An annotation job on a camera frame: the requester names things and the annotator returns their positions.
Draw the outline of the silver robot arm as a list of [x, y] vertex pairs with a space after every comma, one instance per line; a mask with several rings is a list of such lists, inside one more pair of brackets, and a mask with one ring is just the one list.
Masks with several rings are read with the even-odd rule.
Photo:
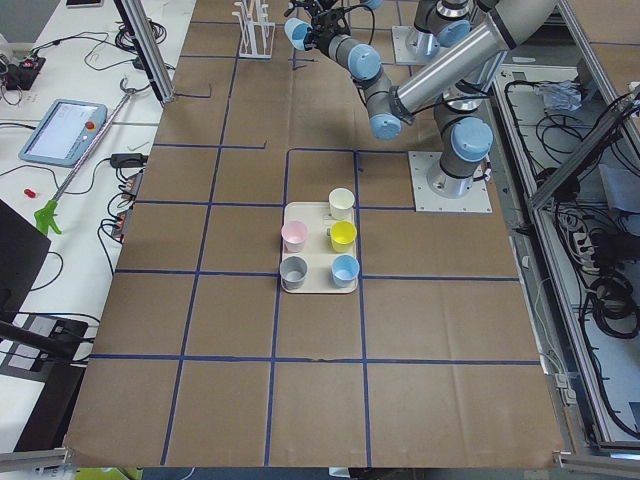
[[[330, 41], [351, 34], [348, 15], [361, 8], [370, 15], [380, 1], [290, 1], [284, 12], [285, 32], [297, 50], [318, 49], [329, 54]], [[472, 29], [472, 1], [420, 1], [411, 26], [394, 26], [392, 42], [398, 64], [426, 64]]]
[[397, 137], [403, 125], [432, 109], [444, 149], [426, 175], [437, 195], [459, 199], [486, 159], [493, 132], [474, 113], [497, 66], [547, 20], [553, 1], [421, 1], [407, 39], [426, 64], [400, 85], [392, 83], [380, 54], [353, 38], [348, 8], [334, 1], [293, 1], [307, 22], [290, 18], [287, 38], [297, 50], [317, 49], [345, 68], [363, 94], [370, 128], [381, 140]]

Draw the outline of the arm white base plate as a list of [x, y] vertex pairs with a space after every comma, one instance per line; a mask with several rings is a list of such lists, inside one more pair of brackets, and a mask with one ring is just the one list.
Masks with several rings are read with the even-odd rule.
[[421, 32], [413, 26], [393, 26], [392, 42], [398, 65], [426, 65], [440, 49], [434, 34]]
[[415, 210], [421, 213], [492, 213], [487, 182], [475, 181], [481, 168], [477, 167], [468, 179], [455, 179], [442, 170], [440, 157], [440, 152], [408, 152]]

